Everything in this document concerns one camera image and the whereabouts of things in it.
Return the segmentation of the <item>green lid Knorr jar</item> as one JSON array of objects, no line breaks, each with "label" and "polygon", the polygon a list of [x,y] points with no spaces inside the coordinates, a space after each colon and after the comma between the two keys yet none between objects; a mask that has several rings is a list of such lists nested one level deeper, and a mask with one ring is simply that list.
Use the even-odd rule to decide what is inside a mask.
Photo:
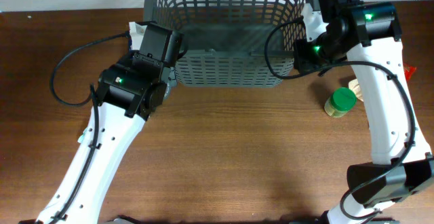
[{"label": "green lid Knorr jar", "polygon": [[324,111],[330,117],[343,117],[356,104],[357,97],[348,88],[339,88],[326,100]]}]

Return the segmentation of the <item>grey plastic shopping basket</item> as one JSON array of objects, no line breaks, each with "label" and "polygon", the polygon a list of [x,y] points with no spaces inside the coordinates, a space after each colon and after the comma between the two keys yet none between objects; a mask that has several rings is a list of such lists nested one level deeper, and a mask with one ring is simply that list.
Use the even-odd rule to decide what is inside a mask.
[{"label": "grey plastic shopping basket", "polygon": [[181,32],[172,73],[190,87],[272,88],[294,68],[305,37],[295,20],[316,0],[144,0],[144,19]]}]

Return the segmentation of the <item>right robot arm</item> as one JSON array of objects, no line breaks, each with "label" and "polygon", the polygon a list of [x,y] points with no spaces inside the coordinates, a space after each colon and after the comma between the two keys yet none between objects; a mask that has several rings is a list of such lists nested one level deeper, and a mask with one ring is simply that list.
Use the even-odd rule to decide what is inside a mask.
[{"label": "right robot arm", "polygon": [[307,36],[295,43],[295,68],[306,74],[350,66],[372,142],[371,161],[348,168],[348,191],[320,222],[367,223],[433,184],[433,154],[404,75],[399,18],[389,2],[315,0],[302,20]]}]

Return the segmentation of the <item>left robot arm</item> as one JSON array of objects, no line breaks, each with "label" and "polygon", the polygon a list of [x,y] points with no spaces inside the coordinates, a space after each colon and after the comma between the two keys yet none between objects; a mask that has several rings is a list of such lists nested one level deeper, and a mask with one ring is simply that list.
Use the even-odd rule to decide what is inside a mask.
[{"label": "left robot arm", "polygon": [[97,223],[125,152],[163,103],[170,70],[187,52],[184,35],[131,23],[130,50],[91,86],[90,120],[59,188],[34,223]]}]

